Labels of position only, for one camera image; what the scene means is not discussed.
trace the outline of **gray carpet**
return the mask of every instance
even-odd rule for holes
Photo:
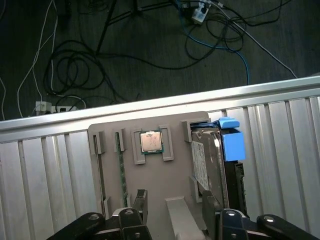
[[[72,0],[72,16],[68,22],[60,21],[56,34],[56,45],[73,39],[84,41],[96,49],[106,12],[94,15],[81,15],[78,18],[76,1]],[[157,0],[140,1],[140,5],[156,3]],[[279,0],[231,0],[227,4],[242,16],[251,16],[278,6]],[[4,104],[6,119],[19,118],[17,89],[32,65],[39,44],[49,0],[11,0],[0,22],[0,76],[7,89]],[[119,0],[115,15],[130,9],[130,1]],[[258,21],[274,19],[277,11],[257,18]],[[293,0],[282,8],[280,20],[273,24],[249,27],[247,30],[276,57],[293,69],[298,77],[306,77],[320,71],[320,1]],[[55,23],[53,10],[49,12],[43,39],[52,33]],[[219,31],[218,24],[212,29]],[[195,30],[195,37],[213,43],[205,26]],[[104,53],[130,54],[146,59],[154,64],[179,67],[192,63],[184,50],[185,35],[182,31],[177,10],[170,6],[143,13],[142,16],[127,18],[110,26],[102,45]],[[207,47],[192,41],[188,47],[195,56],[208,51]],[[44,101],[55,103],[58,98],[46,95],[43,87],[43,74],[51,52],[51,43],[45,45],[35,67],[35,76]],[[250,72],[250,84],[292,79],[291,73],[262,51],[251,39],[244,37],[242,54]],[[161,70],[145,63],[128,59],[112,58],[101,61],[115,89],[129,100],[162,98],[203,91],[244,86],[247,84],[245,66],[236,54],[216,50],[211,56],[190,68],[183,70]],[[85,78],[86,72],[80,71]],[[96,67],[90,67],[88,86],[101,80]],[[59,88],[57,78],[54,86]],[[0,99],[3,90],[0,87]],[[91,91],[72,90],[68,94],[82,97],[110,96],[106,84]],[[30,75],[20,91],[20,106],[23,115],[31,114],[35,101],[40,97]],[[63,105],[72,105],[74,99],[66,99]],[[104,106],[108,101],[102,98],[88,100],[90,107]]]

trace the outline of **ribbed aluminum panel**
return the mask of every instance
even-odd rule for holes
[[[248,214],[320,238],[320,77],[0,122],[0,239],[45,239],[97,211],[91,124],[207,111],[240,121]]]
[[[0,144],[0,239],[47,239],[96,211],[86,131]]]
[[[320,237],[320,98],[210,113],[240,121],[248,214],[278,215]]]

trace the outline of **blue plastic tab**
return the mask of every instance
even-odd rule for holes
[[[242,132],[223,134],[222,141],[226,162],[246,159],[245,139]]]
[[[218,125],[213,122],[201,122],[190,125],[191,128],[217,128]]]
[[[240,126],[239,121],[229,116],[220,117],[219,120],[214,121],[213,124],[219,125],[221,129],[233,129]]]

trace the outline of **tripod leg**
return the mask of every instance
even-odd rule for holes
[[[116,3],[117,3],[117,0],[113,0],[112,1],[111,8],[110,8],[110,11],[108,13],[108,16],[106,17],[106,21],[105,21],[105,24],[104,24],[104,27],[103,27],[103,31],[102,31],[102,34],[101,34],[101,37],[100,37],[100,40],[99,40],[98,47],[96,48],[96,51],[95,51],[96,55],[99,54],[100,49],[101,49],[101,45],[104,42],[104,39],[105,39],[105,36],[106,36],[106,32],[107,32],[107,29],[108,29],[112,14],[114,13],[114,10],[115,10]]]
[[[138,0],[132,0],[133,2],[133,12],[138,12]]]

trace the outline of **black cable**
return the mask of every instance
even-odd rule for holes
[[[66,44],[69,43],[73,43],[73,44],[77,44],[79,45],[79,47],[84,48],[84,50],[73,50],[73,49],[61,49],[63,46],[65,46]],[[58,79],[60,81],[60,83],[62,84],[62,88],[61,89],[52,89],[51,85],[50,85],[50,79],[49,79],[49,70],[50,70],[50,66],[51,66],[51,60],[55,60],[55,59],[59,59],[58,60],[58,64],[55,66],[56,68],[56,72],[59,73],[59,67],[61,65],[62,62],[66,61],[67,65],[66,65],[66,74],[65,74],[65,78],[62,78],[60,76],[60,74],[58,75]],[[77,77],[80,75],[78,73],[79,71],[79,67],[77,65],[77,63],[84,63],[84,65],[86,66],[86,70],[87,70],[87,75],[86,78],[84,79],[83,82],[81,83],[76,83],[76,79]],[[88,63],[92,63],[94,64],[96,67],[98,67],[100,73],[101,73],[101,81],[96,84],[95,86],[85,86],[86,83],[89,82],[89,78],[90,78],[90,67],[88,65]],[[75,74],[74,76],[71,76],[70,73],[70,69],[71,66],[75,65]],[[117,99],[120,99],[124,102],[129,102],[129,100],[127,100],[125,97],[121,96],[114,88],[109,76],[107,75],[103,65],[101,64],[101,62],[98,60],[98,58],[95,56],[94,51],[89,48],[86,44],[76,41],[76,40],[67,40],[62,42],[61,44],[59,44],[53,51],[48,64],[46,66],[45,69],[45,73],[43,76],[43,85],[44,85],[44,89],[45,91],[50,94],[50,95],[60,95],[60,94],[65,94],[66,91],[71,90],[71,89],[81,89],[81,90],[95,90],[97,88],[99,88],[103,83],[106,83],[108,85],[108,87],[111,89],[113,98],[115,102],[118,102]]]
[[[291,1],[292,1],[292,0],[288,0],[288,1],[286,1],[285,3],[280,4],[279,6],[277,6],[277,7],[275,7],[275,8],[272,8],[272,9],[270,9],[270,10],[268,10],[268,11],[265,11],[265,12],[262,12],[262,13],[259,13],[259,14],[257,14],[257,15],[253,15],[253,16],[247,16],[247,17],[244,17],[243,19],[252,19],[252,18],[255,18],[255,17],[259,17],[259,16],[262,16],[262,15],[271,13],[271,12],[274,11],[274,10],[277,10],[277,9],[279,9],[279,8],[282,8],[284,5],[290,3]]]
[[[126,15],[126,16],[123,16],[123,17],[120,17],[119,19],[117,19],[117,20],[113,20],[113,21],[110,21],[109,22],[109,26],[110,25],[112,25],[112,24],[115,24],[115,23],[117,23],[117,22],[120,22],[121,20],[123,20],[123,19],[126,19],[126,18],[129,18],[129,17],[131,17],[132,15],[131,14],[129,14],[129,15]]]
[[[268,21],[263,21],[263,22],[258,22],[258,23],[250,23],[248,22],[244,17],[242,17],[237,11],[235,11],[234,9],[226,6],[226,5],[223,5],[223,9],[226,9],[228,11],[231,11],[232,13],[234,13],[236,15],[236,17],[232,17],[231,20],[234,21],[234,22],[243,22],[244,24],[250,26],[250,27],[257,27],[257,26],[261,26],[261,25],[266,25],[266,24],[272,24],[272,23],[275,23],[277,22],[279,19],[280,19],[280,15],[281,15],[281,8],[283,6],[283,0],[280,0],[280,5],[278,7],[279,11],[278,11],[278,14],[277,14],[277,17],[273,20],[268,20]]]
[[[93,95],[93,96],[86,96],[86,97],[82,97],[81,99],[79,99],[75,104],[73,104],[71,106],[71,108],[69,109],[68,112],[70,112],[74,107],[76,107],[80,102],[86,100],[86,99],[90,99],[90,98],[102,98],[102,99],[107,99],[107,100],[110,100],[110,102],[108,103],[108,105],[112,105],[114,103],[117,103],[115,102],[113,99],[107,97],[107,96],[101,96],[101,95]]]
[[[146,11],[150,11],[150,10],[161,9],[161,8],[165,8],[165,7],[169,7],[169,6],[172,6],[172,4],[171,4],[171,3],[167,3],[166,5],[156,6],[156,7],[152,7],[152,8],[147,8],[147,9],[143,8],[143,9],[141,10],[141,12],[146,12]]]
[[[58,101],[56,101],[55,103],[55,111],[58,113],[58,106],[59,106],[59,103],[64,100],[64,99],[67,99],[67,98],[70,98],[70,97],[76,97],[76,98],[79,98],[80,101],[82,102],[85,102],[85,105],[87,105],[86,101],[84,99],[82,99],[81,97],[75,95],[75,94],[68,94],[68,95],[65,95],[65,96],[62,96]]]
[[[132,13],[131,11],[125,11],[125,12],[119,14],[118,16],[115,16],[115,17],[111,18],[111,19],[110,19],[110,22],[112,22],[113,20],[116,20],[116,19],[118,19],[118,18],[120,18],[120,17],[122,17],[122,16],[124,16],[124,15],[129,15],[129,16],[131,16],[131,13]]]
[[[188,1],[188,0],[178,0],[178,2],[180,2],[180,3],[203,3],[204,5],[208,5],[209,4],[209,3],[205,2],[205,1],[201,1],[201,0],[199,0],[199,1],[197,1],[197,0],[190,0],[190,1]]]
[[[77,0],[77,5],[79,6],[79,7],[77,7],[77,13],[79,15],[92,15],[92,14],[96,14],[99,12],[103,12],[109,8],[108,4],[105,1],[103,2],[103,4],[100,4],[99,6],[93,6],[93,7],[90,7],[89,5],[86,6],[86,9],[94,9],[94,8],[95,9],[90,10],[90,11],[85,11],[85,12],[81,11],[81,9],[80,9],[81,0]]]
[[[224,42],[224,46],[230,50],[231,52],[239,52],[242,50],[243,45],[244,45],[244,32],[239,30],[239,28],[234,24],[233,21],[230,21],[226,16],[224,16],[221,13],[214,13],[208,20],[206,21],[206,29],[210,33],[211,36],[213,36],[215,39],[219,38],[219,36],[215,35],[209,27],[210,22],[217,22],[220,24],[223,24],[226,26],[226,32],[225,35],[223,36],[222,40]],[[237,36],[236,37],[228,37],[229,32],[235,33]],[[240,47],[239,48],[231,48],[229,47],[229,43],[235,43],[237,41],[241,41]]]
[[[188,32],[188,35],[190,35],[198,26],[197,25],[194,25]],[[200,58],[199,57],[195,57],[195,56],[192,56],[191,53],[189,52],[188,50],[188,47],[187,47],[187,44],[188,44],[188,40],[189,40],[189,37],[186,37],[185,38],[185,41],[184,41],[184,51],[185,51],[185,54],[191,58],[192,60],[199,60]]]
[[[148,64],[148,65],[153,66],[153,67],[158,68],[158,69],[163,69],[163,70],[183,70],[183,69],[189,68],[189,67],[191,67],[193,65],[196,65],[197,63],[199,63],[202,60],[204,60],[207,57],[209,57],[214,52],[216,47],[220,44],[220,42],[222,41],[223,36],[225,36],[225,34],[226,34],[226,30],[227,30],[227,26],[224,26],[223,29],[221,30],[220,38],[217,39],[217,41],[213,45],[213,47],[206,54],[204,54],[202,57],[195,58],[195,57],[191,57],[191,54],[190,54],[189,56],[195,61],[193,63],[190,63],[190,64],[185,65],[185,66],[180,66],[180,67],[161,66],[161,65],[154,64],[152,62],[149,62],[149,61],[147,61],[145,59],[142,59],[142,58],[139,58],[139,57],[136,57],[136,56],[131,56],[131,55],[127,55],[127,54],[118,54],[118,53],[101,53],[100,57],[105,57],[105,58],[129,58],[129,59],[138,60],[140,62],[143,62],[145,64]],[[185,46],[187,44],[188,38],[189,37],[187,36],[186,37]]]
[[[159,3],[147,5],[147,6],[142,6],[141,9],[147,9],[147,8],[156,7],[156,6],[160,6],[160,5],[166,5],[166,4],[172,4],[172,3],[170,1],[163,1],[163,2],[159,2]]]

